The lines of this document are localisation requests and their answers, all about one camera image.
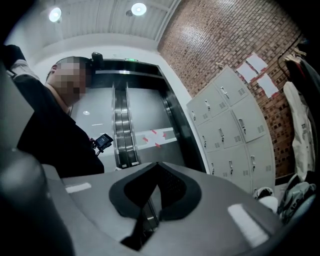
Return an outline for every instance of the locker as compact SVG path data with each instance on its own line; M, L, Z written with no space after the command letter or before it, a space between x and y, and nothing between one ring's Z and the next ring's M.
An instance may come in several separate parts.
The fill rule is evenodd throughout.
M245 89L246 85L229 67L225 67L213 83L230 106L233 106L248 95Z
M231 170L225 150L207 153L206 158L212 175L230 181Z
M227 179L244 191L251 192L251 178L244 145L209 152L207 160L211 174L213 172L214 176Z
M275 188L275 172L273 171L270 141L265 135L247 144L249 167L252 174L252 188Z
M208 101L206 102L206 99L207 97L201 92L186 105L193 122L197 126L211 118L209 114L209 109L211 107L209 106Z
M197 128L198 134L206 152L223 149L221 135L214 120L202 123Z
M244 191L251 193L251 177L245 146L228 148L225 149L225 152L230 167L233 169L230 181Z
M212 131L218 131L220 135L220 143L224 149L240 145L243 143L241 133L238 129L235 119L231 111L226 111L216 117L212 122Z
M203 97L202 100L208 105L208 112L212 118L228 109L228 105L212 83L203 90L201 97Z
M237 103L232 110L246 142L253 141L266 134L268 128L265 127L261 110L254 99L247 97Z

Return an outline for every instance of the exit sign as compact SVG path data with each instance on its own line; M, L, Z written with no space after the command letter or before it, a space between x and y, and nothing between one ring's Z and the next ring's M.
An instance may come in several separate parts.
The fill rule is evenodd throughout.
M134 58L125 58L124 60L127 62L138 62L138 60Z

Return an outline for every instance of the ceiling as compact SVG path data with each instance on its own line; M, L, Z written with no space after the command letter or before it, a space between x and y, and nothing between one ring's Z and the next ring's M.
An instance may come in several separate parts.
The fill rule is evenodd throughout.
M23 20L29 51L35 53L59 41L89 34L122 34L159 42L181 0L40 0ZM135 3L144 3L142 16L127 16ZM61 22L49 21L53 7Z

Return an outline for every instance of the brick wall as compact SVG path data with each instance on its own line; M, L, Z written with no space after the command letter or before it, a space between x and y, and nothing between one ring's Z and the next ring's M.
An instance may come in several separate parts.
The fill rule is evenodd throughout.
M265 72L280 93L268 99L256 81L247 86L271 134L276 177L294 171L294 128L282 89L287 80L277 58L299 34L273 0L182 0L158 47L192 97L220 71L216 62L235 70L255 52L268 64Z

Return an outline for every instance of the recessed light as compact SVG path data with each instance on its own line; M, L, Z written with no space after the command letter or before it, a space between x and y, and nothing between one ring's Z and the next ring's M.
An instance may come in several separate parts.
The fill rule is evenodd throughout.
M53 8L49 13L49 20L51 22L57 22L61 17L61 9L59 7Z
M131 11L134 15L141 16L146 13L147 7L143 3L137 2L132 6Z

